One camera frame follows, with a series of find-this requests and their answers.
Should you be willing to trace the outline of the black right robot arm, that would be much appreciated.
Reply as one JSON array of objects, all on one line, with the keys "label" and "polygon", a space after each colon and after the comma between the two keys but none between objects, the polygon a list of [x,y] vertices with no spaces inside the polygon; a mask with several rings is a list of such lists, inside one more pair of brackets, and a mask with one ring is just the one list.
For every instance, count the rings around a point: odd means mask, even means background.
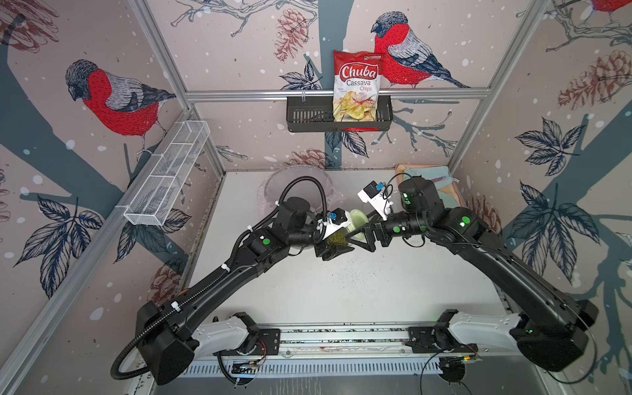
[{"label": "black right robot arm", "polygon": [[351,232],[347,242],[375,252],[394,238],[421,235],[477,268],[520,308],[498,317],[447,309],[432,329],[439,350],[491,346],[520,352],[550,372],[561,372],[584,355],[594,341],[590,328],[598,315],[592,302],[576,301],[538,276],[471,210],[447,209],[432,181],[415,176],[398,189],[403,210],[371,220],[358,228],[363,240]]}]

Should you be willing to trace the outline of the green lid mung bean jar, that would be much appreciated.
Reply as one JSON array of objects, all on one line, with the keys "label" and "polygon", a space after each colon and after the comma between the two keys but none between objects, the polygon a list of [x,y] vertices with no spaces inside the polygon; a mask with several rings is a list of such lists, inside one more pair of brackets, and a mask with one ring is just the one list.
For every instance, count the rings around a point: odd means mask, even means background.
[{"label": "green lid mung bean jar", "polygon": [[327,214],[324,241],[329,245],[348,245],[346,236],[368,222],[369,218],[361,210],[348,212],[341,208],[335,209]]}]

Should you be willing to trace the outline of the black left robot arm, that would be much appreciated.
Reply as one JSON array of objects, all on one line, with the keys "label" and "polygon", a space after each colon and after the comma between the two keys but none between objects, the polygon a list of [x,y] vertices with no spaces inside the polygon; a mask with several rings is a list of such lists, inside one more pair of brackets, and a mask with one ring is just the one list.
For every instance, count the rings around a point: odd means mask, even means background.
[{"label": "black left robot arm", "polygon": [[327,238],[352,224],[341,208],[314,214],[301,197],[290,197],[237,239],[229,258],[172,300],[146,303],[137,314],[136,334],[110,368],[114,380],[150,373],[163,385],[181,375],[200,347],[194,333],[202,322],[248,282],[287,258],[293,247],[313,247],[331,258]]}]

